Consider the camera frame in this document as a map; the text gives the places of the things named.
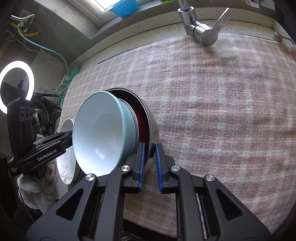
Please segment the flexible water hose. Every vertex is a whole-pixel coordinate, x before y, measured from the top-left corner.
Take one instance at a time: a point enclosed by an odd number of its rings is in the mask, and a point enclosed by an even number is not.
[[[11,16],[10,16],[11,19],[16,20],[16,21],[25,21],[25,20],[27,20],[27,19],[29,19],[29,18],[32,18],[32,19],[30,20],[30,22],[29,22],[29,25],[32,24],[34,17],[35,17],[35,14],[30,14],[29,16],[26,16],[26,17],[24,17],[24,18],[20,18],[20,17],[14,16],[14,15],[11,15]]]

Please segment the yellow pipe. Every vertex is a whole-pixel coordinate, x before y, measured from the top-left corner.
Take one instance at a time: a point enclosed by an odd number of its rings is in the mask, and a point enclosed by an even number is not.
[[[11,22],[10,25],[13,26],[13,27],[15,27],[15,28],[18,28],[18,26],[15,23],[12,23]],[[20,28],[20,32],[22,33],[23,36],[27,36],[27,37],[29,37],[29,36],[35,36],[35,35],[38,35],[39,34],[39,32],[35,32],[35,33],[31,33],[31,34],[24,34],[21,28]]]

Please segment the ring light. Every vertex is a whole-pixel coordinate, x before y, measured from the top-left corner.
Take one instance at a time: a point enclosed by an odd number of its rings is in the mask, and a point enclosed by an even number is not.
[[[26,100],[31,100],[34,92],[34,75],[30,66],[23,61],[14,61],[4,67],[4,69],[0,73],[0,88],[5,75],[14,68],[20,68],[26,72],[29,79],[29,90],[26,96]],[[7,114],[7,106],[3,103],[1,95],[0,95],[0,110],[2,110],[5,114]]]

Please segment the pink plaid towel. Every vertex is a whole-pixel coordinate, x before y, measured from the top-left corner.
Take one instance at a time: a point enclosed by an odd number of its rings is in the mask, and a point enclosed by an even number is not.
[[[128,88],[149,105],[165,153],[191,174],[215,175],[271,232],[296,200],[296,48],[249,36],[193,37],[124,52],[77,75],[60,123],[93,92]],[[176,236],[174,195],[159,193],[155,165],[124,218]]]

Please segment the light blue ceramic bowl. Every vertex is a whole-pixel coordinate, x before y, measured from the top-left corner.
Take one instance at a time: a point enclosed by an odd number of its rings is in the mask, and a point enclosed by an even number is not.
[[[95,92],[76,115],[72,140],[77,163],[85,174],[109,174],[133,154],[136,140],[133,116],[113,94]]]

